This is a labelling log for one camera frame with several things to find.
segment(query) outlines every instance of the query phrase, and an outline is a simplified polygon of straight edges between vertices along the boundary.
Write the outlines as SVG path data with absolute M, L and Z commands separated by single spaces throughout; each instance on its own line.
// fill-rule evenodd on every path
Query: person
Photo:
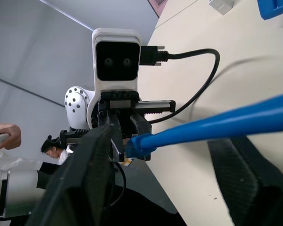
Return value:
M 49 135 L 41 147 L 41 152 L 47 154 L 50 158 L 58 159 L 58 164 L 62 165 L 68 158 L 69 153 L 73 151 L 70 145 L 64 149 L 59 142 L 59 138 L 52 139 L 52 136 Z
M 0 124 L 0 134 L 4 133 L 9 134 L 9 138 L 0 144 L 0 149 L 10 150 L 21 145 L 21 129 L 17 125 Z

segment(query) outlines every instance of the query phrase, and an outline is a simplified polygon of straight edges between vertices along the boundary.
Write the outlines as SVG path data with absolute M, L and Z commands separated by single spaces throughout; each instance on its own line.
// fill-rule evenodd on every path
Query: blue handle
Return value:
M 283 131 L 283 95 L 157 134 L 134 137 L 125 152 L 127 157 L 143 157 L 166 145 L 278 131 Z

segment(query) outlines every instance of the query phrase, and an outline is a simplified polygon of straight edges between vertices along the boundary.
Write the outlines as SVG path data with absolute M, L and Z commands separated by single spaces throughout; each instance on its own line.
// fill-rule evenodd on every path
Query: woman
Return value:
M 62 165 L 63 162 L 65 162 L 65 160 L 68 158 L 69 154 L 73 153 L 71 146 L 68 145 L 67 148 L 64 149 L 59 142 L 59 138 L 51 138 L 51 135 L 47 137 L 47 140 L 41 147 L 41 152 L 47 154 L 50 158 L 58 159 L 58 164 Z

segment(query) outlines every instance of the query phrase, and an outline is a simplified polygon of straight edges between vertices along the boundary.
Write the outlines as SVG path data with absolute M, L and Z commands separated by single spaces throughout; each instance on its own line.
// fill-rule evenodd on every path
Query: blue object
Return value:
M 166 145 L 278 131 L 283 131 L 283 95 L 157 134 L 133 137 L 125 152 L 129 158 L 143 157 Z
M 261 17 L 265 20 L 283 13 L 283 0 L 258 0 Z

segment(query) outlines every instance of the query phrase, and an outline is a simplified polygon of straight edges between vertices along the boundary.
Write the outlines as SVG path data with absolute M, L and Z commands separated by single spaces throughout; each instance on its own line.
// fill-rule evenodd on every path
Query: white table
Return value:
M 218 78 L 193 107 L 153 125 L 154 133 L 283 93 L 283 15 L 264 21 L 255 0 L 236 1 L 224 16 L 208 0 L 188 1 L 169 0 L 149 45 L 165 45 L 169 53 L 215 48 L 221 55 Z M 203 85 L 213 63 L 213 55 L 203 55 L 140 67 L 139 93 L 143 100 L 173 99 L 181 106 Z M 283 133 L 250 139 L 283 173 Z M 187 225 L 233 224 L 206 142 L 159 148 L 148 165 Z

